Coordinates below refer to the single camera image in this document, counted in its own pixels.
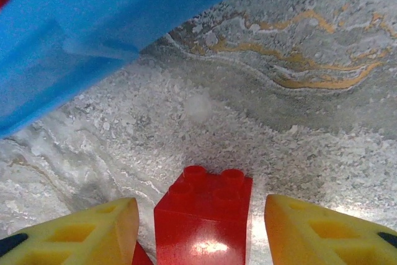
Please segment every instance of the marble surface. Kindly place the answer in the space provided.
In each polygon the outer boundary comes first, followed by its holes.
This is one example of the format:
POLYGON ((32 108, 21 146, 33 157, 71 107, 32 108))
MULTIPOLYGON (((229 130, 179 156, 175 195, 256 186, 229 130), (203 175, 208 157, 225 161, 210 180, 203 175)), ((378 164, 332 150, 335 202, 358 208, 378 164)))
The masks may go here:
POLYGON ((124 196, 153 207, 189 164, 254 178, 250 264, 271 264, 263 211, 286 194, 397 229, 397 0, 226 0, 0 140, 0 237, 124 196))

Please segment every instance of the gold streak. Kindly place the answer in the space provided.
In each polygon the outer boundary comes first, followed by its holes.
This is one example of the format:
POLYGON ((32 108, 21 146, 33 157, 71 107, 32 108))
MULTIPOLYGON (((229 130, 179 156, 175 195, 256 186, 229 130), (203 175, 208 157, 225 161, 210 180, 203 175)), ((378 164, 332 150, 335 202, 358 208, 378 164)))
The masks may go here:
POLYGON ((349 8, 349 4, 347 3, 347 4, 345 4, 344 6, 342 6, 341 11, 344 12, 344 11, 346 11, 348 8, 349 8))
MULTIPOLYGON (((210 47, 211 50, 214 52, 237 52, 237 51, 253 51, 262 55, 267 55, 267 56, 273 56, 276 59, 280 61, 286 61, 286 62, 291 62, 291 63, 297 63, 301 66, 302 70, 337 70, 337 71, 354 71, 354 70, 359 70, 365 64, 359 64, 359 65, 354 65, 354 64, 349 64, 349 65, 339 65, 339 64, 334 64, 334 65, 323 65, 320 63, 317 63, 314 59, 312 58, 305 58, 301 53, 291 53, 289 56, 283 56, 280 52, 277 50, 273 49, 265 49, 262 45, 256 44, 256 43, 241 43, 235 47, 227 47, 226 46, 226 40, 223 38, 219 39, 219 42, 210 47)), ((371 54, 364 54, 360 56, 355 56, 353 57, 354 61, 357 61, 361 58, 366 58, 371 54)))
POLYGON ((397 32, 385 22, 385 16, 379 14, 378 12, 374 12, 372 14, 372 20, 370 22, 370 25, 366 26, 365 30, 375 27, 377 25, 377 21, 380 21, 379 27, 386 33, 388 33, 391 38, 397 38, 397 32))
POLYGON ((342 79, 336 80, 331 76, 323 76, 322 79, 324 81, 311 82, 311 81, 295 81, 287 78, 275 79, 274 81, 281 85, 282 87, 289 89, 298 89, 298 88, 316 88, 316 89, 347 89, 350 88, 359 82, 361 82, 364 78, 366 78, 371 70, 374 68, 381 66, 383 62, 375 62, 363 70, 359 76, 352 79, 342 79))
POLYGON ((378 58, 384 58, 387 55, 390 54, 391 52, 391 48, 387 47, 386 49, 382 50, 379 54, 377 54, 380 51, 380 49, 371 49, 370 51, 366 52, 366 53, 362 53, 360 55, 357 56, 350 56, 350 59, 352 61, 357 61, 357 60, 362 60, 362 59, 378 59, 378 58))
MULTIPOLYGON (((249 23, 247 20, 249 19, 247 15, 244 16, 244 19, 246 20, 246 27, 250 28, 250 26, 253 23, 249 23)), ((328 23, 327 20, 316 13, 314 10, 309 9, 307 11, 301 12, 298 15, 296 15, 294 18, 283 21, 283 22, 276 22, 276 23, 268 23, 268 22, 258 22, 257 24, 262 30, 272 30, 272 29, 278 29, 278 30, 283 30, 286 29, 289 25, 298 23, 299 21, 303 19, 316 19, 318 21, 318 27, 324 29, 326 32, 333 34, 335 32, 335 28, 332 24, 328 23)))
POLYGON ((192 51, 193 54, 199 54, 201 56, 205 55, 205 50, 203 49, 203 47, 201 47, 200 45, 194 45, 190 51, 192 51))

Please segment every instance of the lego stud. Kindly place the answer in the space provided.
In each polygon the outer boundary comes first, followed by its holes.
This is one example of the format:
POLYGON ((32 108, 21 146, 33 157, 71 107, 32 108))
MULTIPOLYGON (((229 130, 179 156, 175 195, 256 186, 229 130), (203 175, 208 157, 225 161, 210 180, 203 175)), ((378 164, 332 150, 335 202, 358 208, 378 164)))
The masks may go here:
POLYGON ((215 204, 224 211, 236 210, 240 207, 240 195, 234 189, 222 188, 213 192, 215 204))
POLYGON ((244 173, 237 169, 227 169, 221 173, 223 181, 228 187, 240 189, 244 184, 244 173))
POLYGON ((193 187, 186 182, 176 182, 169 189, 171 200, 177 204, 188 204, 194 198, 193 187))
POLYGON ((204 167, 194 165, 184 169, 184 179, 193 185, 199 185, 204 182, 207 171, 204 167))

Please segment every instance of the blue lego piece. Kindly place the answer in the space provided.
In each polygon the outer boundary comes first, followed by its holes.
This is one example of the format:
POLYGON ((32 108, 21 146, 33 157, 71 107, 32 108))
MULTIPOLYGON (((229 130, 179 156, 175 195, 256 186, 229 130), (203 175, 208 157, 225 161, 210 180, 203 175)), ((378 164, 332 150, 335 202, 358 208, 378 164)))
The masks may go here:
POLYGON ((10 0, 0 8, 0 138, 222 0, 10 0))

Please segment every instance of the yellow plastic piece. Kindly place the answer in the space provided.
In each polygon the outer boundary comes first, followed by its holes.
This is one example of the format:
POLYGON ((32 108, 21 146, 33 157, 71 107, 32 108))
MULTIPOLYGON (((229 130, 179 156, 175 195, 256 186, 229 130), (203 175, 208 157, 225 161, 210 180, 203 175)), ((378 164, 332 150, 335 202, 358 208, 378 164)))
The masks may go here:
POLYGON ((284 195, 268 195, 266 232, 274 265, 397 265, 397 232, 284 195))
POLYGON ((131 265, 138 226, 136 200, 115 200, 16 232, 0 265, 131 265))

